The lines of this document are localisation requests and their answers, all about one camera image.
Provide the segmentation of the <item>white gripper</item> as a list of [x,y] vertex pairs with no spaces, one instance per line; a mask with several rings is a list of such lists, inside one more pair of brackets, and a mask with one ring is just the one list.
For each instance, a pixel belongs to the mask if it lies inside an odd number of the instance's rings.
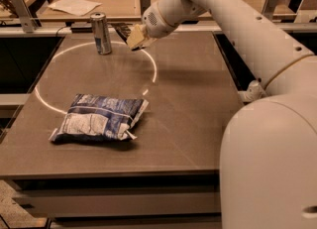
[[142,16],[143,25],[135,25],[127,39],[127,45],[133,51],[143,50],[153,44],[157,39],[168,36],[179,23],[169,20],[159,2],[153,3]]

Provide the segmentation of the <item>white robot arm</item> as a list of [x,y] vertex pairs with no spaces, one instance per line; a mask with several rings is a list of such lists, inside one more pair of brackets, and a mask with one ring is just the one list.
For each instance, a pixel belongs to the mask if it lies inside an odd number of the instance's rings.
[[317,57],[243,0],[158,0],[134,49],[211,14],[255,79],[220,153],[223,229],[317,229]]

